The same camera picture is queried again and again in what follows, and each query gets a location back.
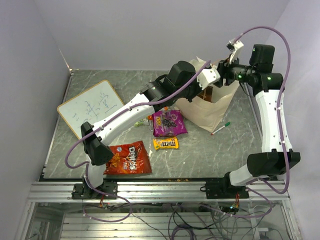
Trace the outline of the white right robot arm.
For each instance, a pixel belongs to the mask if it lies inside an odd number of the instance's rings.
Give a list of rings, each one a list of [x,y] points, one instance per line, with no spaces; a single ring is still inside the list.
[[[248,65],[239,63],[238,55],[243,48],[241,42],[228,43],[231,54],[218,63],[218,73],[228,86],[234,81],[251,86],[252,95],[258,106],[261,129],[261,152],[247,157],[246,165],[229,173],[229,181],[220,186],[221,194],[226,198],[238,192],[238,186],[252,182],[257,178],[287,174],[301,160],[299,152],[293,150],[289,140],[284,102],[284,78],[274,73],[272,45],[255,44]]]

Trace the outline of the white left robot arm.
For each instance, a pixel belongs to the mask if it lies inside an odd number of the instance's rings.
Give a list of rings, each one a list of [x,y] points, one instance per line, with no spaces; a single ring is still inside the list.
[[[109,144],[119,134],[140,119],[172,106],[178,99],[192,101],[220,78],[209,62],[200,64],[196,69],[187,61],[179,61],[168,74],[149,82],[130,102],[109,117],[94,124],[83,123],[80,127],[81,140],[88,162],[84,175],[85,194],[91,199],[101,195],[106,163],[114,156]]]

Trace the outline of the red Doritos bag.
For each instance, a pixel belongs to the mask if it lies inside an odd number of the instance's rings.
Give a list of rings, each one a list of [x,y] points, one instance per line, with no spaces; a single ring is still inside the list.
[[[151,174],[152,168],[143,141],[109,147],[113,157],[106,163],[104,175]]]

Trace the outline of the brown snack bag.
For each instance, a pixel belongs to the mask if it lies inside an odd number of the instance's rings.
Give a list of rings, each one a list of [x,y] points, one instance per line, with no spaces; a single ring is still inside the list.
[[[197,96],[203,99],[207,102],[212,102],[212,94],[213,94],[213,87],[208,86],[206,89],[204,89],[201,93],[199,93]]]

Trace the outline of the purple grape candy bag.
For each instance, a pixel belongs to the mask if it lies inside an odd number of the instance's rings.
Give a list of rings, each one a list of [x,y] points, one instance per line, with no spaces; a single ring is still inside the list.
[[[154,137],[176,137],[187,134],[184,118],[179,110],[162,110],[152,115]]]

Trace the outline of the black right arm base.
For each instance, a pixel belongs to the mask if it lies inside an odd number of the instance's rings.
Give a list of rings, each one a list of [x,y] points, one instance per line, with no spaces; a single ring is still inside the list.
[[[205,181],[200,191],[206,194],[207,199],[248,199],[249,193],[245,186],[233,186],[230,182],[230,173],[223,177],[209,178]]]

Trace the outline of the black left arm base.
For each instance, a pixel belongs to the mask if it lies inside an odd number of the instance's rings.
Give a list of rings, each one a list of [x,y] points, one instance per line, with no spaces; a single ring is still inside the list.
[[[103,175],[100,177],[102,184],[95,187],[98,191],[93,190],[88,185],[86,178],[82,177],[82,183],[73,185],[71,198],[73,200],[97,200],[104,197],[108,200],[115,200],[115,195],[118,193],[118,184],[112,180],[107,180]]]

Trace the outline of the beige paper bag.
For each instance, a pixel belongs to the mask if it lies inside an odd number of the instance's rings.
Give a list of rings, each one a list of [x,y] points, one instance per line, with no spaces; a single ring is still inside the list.
[[[211,63],[210,68],[207,69],[212,68],[217,69],[217,66]],[[196,96],[192,102],[180,98],[174,104],[174,107],[180,110],[186,119],[209,132],[213,132],[221,122],[239,87],[239,83],[236,81],[229,86],[222,87],[217,87],[214,84],[210,85],[213,87],[212,102]]]

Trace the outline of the orange snack packet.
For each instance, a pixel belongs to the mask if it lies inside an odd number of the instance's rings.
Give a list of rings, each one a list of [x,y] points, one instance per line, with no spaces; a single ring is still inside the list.
[[[160,111],[167,111],[167,110],[169,110],[169,107],[165,106]],[[147,119],[151,121],[153,119],[153,115],[149,115]]]

